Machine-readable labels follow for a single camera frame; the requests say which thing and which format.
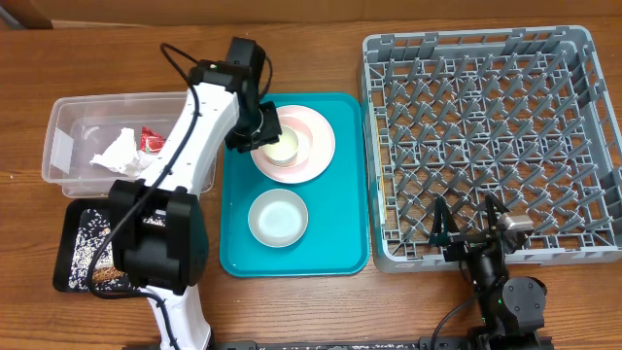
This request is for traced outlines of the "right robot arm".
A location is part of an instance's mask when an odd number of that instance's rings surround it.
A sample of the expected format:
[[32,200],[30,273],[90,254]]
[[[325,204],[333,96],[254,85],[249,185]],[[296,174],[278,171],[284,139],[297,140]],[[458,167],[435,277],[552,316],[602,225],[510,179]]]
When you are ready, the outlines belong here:
[[443,326],[476,302],[483,324],[469,329],[464,337],[449,340],[449,349],[552,349],[552,341],[537,334],[544,327],[545,284],[534,277],[510,277],[505,263],[505,256],[521,248],[534,233],[534,222],[490,193],[485,196],[485,212],[487,228],[474,234],[460,233],[445,199],[439,196],[434,200],[429,243],[444,249],[448,263],[458,264],[474,295],[441,319],[429,347],[440,347]]

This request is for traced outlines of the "white napkin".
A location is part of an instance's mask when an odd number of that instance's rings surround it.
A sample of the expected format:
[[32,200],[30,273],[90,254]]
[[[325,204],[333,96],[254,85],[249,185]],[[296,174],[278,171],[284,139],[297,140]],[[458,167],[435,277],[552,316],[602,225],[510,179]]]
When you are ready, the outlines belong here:
[[149,155],[137,148],[134,130],[124,127],[120,136],[104,153],[94,155],[89,163],[103,166],[112,172],[128,177],[137,177],[155,159],[156,156]]

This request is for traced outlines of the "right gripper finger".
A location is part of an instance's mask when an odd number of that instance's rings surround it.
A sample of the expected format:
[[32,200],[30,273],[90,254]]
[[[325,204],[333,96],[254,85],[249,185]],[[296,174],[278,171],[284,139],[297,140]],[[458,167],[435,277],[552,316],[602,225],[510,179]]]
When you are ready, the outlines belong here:
[[442,196],[437,196],[433,204],[434,215],[429,244],[435,247],[444,247],[450,244],[450,234],[458,233],[459,228]]
[[485,195],[485,210],[489,230],[496,229],[499,215],[509,212],[509,209],[491,192]]

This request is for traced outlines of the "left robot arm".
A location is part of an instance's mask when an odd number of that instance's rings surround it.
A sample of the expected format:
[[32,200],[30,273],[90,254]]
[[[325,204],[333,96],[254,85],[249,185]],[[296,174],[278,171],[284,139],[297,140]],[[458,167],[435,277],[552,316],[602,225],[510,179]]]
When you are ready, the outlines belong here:
[[272,65],[254,40],[232,38],[225,59],[197,60],[181,77],[186,104],[148,168],[137,180],[117,180],[108,193],[111,232],[102,246],[130,286],[100,290],[90,269],[92,294],[104,299],[146,298],[162,349],[208,349],[212,330],[203,315],[198,283],[209,253],[199,203],[219,148],[246,153],[278,142],[276,107],[259,82]]

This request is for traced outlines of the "grey bowl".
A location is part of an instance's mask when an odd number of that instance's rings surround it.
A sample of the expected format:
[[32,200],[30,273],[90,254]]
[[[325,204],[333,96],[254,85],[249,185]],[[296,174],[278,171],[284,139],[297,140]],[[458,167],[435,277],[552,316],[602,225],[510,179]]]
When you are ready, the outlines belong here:
[[259,195],[248,213],[252,236],[270,248],[285,248],[297,242],[307,229],[309,213],[295,192],[269,190]]

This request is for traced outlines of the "red snack wrapper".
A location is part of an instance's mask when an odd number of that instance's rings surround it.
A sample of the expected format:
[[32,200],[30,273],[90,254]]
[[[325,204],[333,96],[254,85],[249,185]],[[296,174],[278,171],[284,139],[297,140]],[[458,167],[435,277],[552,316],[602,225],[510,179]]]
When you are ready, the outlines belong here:
[[155,155],[160,152],[165,144],[165,138],[159,133],[143,126],[141,131],[140,150],[149,155]]

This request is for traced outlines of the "rice and food scraps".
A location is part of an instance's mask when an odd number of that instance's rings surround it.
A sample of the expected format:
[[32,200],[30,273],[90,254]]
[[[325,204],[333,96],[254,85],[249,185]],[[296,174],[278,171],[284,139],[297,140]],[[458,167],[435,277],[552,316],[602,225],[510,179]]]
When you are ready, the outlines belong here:
[[[69,269],[68,289],[87,292],[86,276],[94,253],[111,232],[108,211],[86,209],[80,217]],[[98,259],[92,276],[93,283],[101,290],[112,291],[130,287],[127,275],[114,267],[112,244]]]

